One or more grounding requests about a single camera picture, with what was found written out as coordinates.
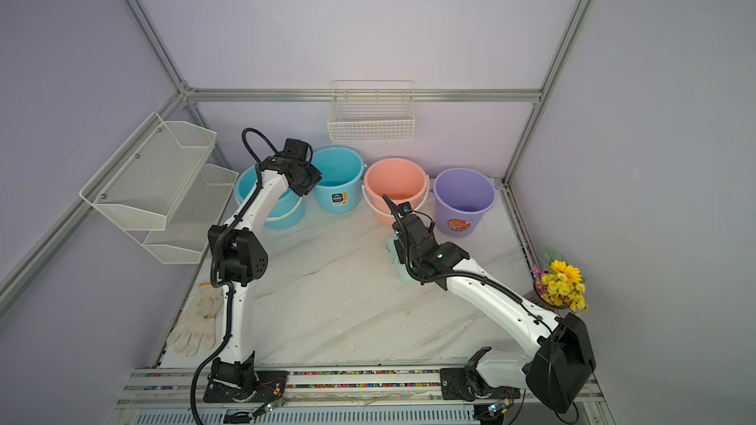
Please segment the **mint green microfiber cloth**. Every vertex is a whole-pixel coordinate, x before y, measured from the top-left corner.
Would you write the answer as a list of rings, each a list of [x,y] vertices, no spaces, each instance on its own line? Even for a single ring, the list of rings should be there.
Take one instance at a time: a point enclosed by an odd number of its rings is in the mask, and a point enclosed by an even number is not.
[[[403,283],[413,283],[415,280],[409,276],[406,266],[400,262],[396,248],[397,241],[397,235],[393,235],[386,243],[386,252],[392,258],[392,265],[397,269],[399,279],[401,279]]]

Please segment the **teal plastic bucket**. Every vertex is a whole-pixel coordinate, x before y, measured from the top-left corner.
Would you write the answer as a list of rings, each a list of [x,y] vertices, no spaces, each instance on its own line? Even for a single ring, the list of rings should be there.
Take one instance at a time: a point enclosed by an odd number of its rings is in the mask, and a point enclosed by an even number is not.
[[[355,209],[366,169],[361,155],[346,147],[328,147],[316,151],[312,163],[322,175],[312,191],[318,205],[331,214],[345,214]]]
[[[241,207],[246,197],[257,185],[257,175],[253,167],[249,167],[240,175],[234,186],[234,200]],[[305,213],[305,204],[302,199],[291,191],[283,193],[275,204],[265,226],[271,229],[287,229],[298,224]]]

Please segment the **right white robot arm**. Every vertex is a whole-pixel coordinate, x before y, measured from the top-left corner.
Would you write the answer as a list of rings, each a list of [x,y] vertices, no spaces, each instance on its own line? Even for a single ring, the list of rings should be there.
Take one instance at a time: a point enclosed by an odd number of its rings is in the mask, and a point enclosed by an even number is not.
[[[438,243],[414,214],[395,219],[395,249],[408,275],[472,304],[516,340],[522,351],[479,350],[470,360],[471,390],[527,389],[558,414],[567,413],[597,367],[586,324],[572,313],[543,309],[490,277],[452,242]]]

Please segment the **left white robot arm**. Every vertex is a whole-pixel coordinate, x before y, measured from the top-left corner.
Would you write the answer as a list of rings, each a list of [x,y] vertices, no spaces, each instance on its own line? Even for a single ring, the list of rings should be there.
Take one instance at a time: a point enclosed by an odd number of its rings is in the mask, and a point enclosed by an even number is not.
[[[322,179],[322,173],[312,163],[309,143],[288,139],[283,147],[265,159],[256,159],[256,185],[232,218],[209,230],[210,282],[226,293],[222,344],[207,359],[211,365],[209,388],[223,390],[235,401],[245,401],[260,388],[254,347],[243,326],[249,304],[246,297],[269,264],[269,255],[257,232],[285,192],[302,198]]]

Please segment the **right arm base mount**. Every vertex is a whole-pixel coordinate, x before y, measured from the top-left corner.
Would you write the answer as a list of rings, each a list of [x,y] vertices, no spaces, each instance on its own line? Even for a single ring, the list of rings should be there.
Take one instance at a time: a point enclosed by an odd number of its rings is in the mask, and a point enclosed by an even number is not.
[[[510,387],[492,387],[484,381],[476,368],[484,354],[491,352],[490,346],[479,349],[464,367],[446,367],[439,370],[441,395],[444,401],[482,401],[483,399],[519,399],[519,390]]]

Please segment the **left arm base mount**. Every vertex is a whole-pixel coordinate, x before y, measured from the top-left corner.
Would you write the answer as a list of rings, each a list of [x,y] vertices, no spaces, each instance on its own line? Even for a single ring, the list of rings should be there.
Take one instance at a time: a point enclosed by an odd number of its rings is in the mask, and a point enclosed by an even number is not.
[[[224,362],[215,358],[208,375],[204,403],[271,403],[287,387],[289,372],[257,370],[255,353],[244,362]]]

